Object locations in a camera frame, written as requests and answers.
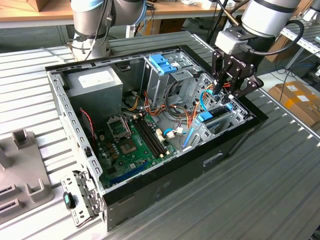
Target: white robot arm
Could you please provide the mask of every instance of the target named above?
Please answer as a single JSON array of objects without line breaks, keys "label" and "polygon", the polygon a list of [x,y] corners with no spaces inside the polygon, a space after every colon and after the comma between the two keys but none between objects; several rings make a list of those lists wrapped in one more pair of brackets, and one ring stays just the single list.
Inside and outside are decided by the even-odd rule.
[{"label": "white robot arm", "polygon": [[[304,33],[302,22],[290,20],[299,3],[300,0],[250,0],[241,23],[229,16],[235,26],[218,33],[215,45],[219,50],[215,51],[212,57],[212,75],[217,82],[214,94],[220,92],[228,82],[230,87],[227,90],[229,96],[225,99],[227,102],[230,98],[239,98],[264,85],[256,76],[262,59],[286,51],[295,45]],[[320,0],[314,0],[304,17],[315,21],[319,12]],[[297,38],[280,50],[268,52],[276,36],[288,24],[299,26]]]},{"label": "white robot arm", "polygon": [[70,45],[78,61],[110,55],[109,29],[144,19],[146,0],[71,0],[75,36]]}]

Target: expansion slot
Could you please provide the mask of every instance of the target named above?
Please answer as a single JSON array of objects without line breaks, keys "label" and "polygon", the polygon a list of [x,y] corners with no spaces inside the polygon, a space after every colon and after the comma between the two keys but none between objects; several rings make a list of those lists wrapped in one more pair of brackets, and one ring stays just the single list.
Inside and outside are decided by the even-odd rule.
[{"label": "expansion slot", "polygon": [[153,156],[157,159],[166,154],[164,147],[158,142],[156,136],[150,130],[148,124],[142,118],[138,118],[132,121],[134,127],[139,132],[145,144],[151,150]]},{"label": "expansion slot", "polygon": [[144,164],[140,165],[140,166],[137,166],[135,169],[131,170],[131,171],[128,171],[127,173],[121,175],[121,176],[118,176],[114,179],[111,179],[110,180],[110,184],[113,185],[113,184],[116,184],[116,183],[121,183],[122,181],[136,175],[137,173],[141,172],[142,170],[145,169],[145,166],[148,164],[148,162],[146,161]]}]

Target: sticker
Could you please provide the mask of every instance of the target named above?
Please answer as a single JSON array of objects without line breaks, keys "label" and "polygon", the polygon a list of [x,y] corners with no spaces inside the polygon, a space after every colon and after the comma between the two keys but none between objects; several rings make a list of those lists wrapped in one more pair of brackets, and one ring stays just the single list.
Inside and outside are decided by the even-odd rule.
[{"label": "sticker", "polygon": [[172,67],[179,67],[180,65],[179,65],[179,63],[174,62],[174,63],[171,63],[171,66],[172,66]]},{"label": "sticker", "polygon": [[309,102],[310,100],[305,95],[297,96],[302,102]]},{"label": "sticker", "polygon": [[100,71],[87,75],[82,75],[79,76],[78,79],[83,88],[89,88],[114,81],[114,78],[111,76],[109,71]]},{"label": "sticker", "polygon": [[295,91],[299,91],[298,88],[296,88],[296,86],[294,85],[288,85],[286,86],[291,92],[295,92]]}]

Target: red wire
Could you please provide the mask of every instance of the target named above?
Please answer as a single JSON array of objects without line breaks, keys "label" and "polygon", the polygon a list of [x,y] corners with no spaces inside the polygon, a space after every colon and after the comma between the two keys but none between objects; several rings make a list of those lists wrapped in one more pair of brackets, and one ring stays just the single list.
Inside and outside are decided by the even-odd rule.
[{"label": "red wire", "polygon": [[92,141],[95,141],[95,132],[94,132],[94,126],[92,124],[91,118],[89,117],[88,113],[86,113],[84,110],[80,109],[82,113],[86,115],[86,117],[89,120],[90,126],[91,126],[91,134],[92,134]]}]

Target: metal latch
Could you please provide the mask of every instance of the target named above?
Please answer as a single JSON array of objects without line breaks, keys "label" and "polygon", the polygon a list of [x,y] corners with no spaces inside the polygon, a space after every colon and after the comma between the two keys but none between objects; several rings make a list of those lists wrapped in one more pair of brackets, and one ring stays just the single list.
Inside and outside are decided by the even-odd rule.
[{"label": "metal latch", "polygon": [[87,171],[73,171],[61,179],[63,200],[74,224],[80,228],[102,210],[96,186]]}]

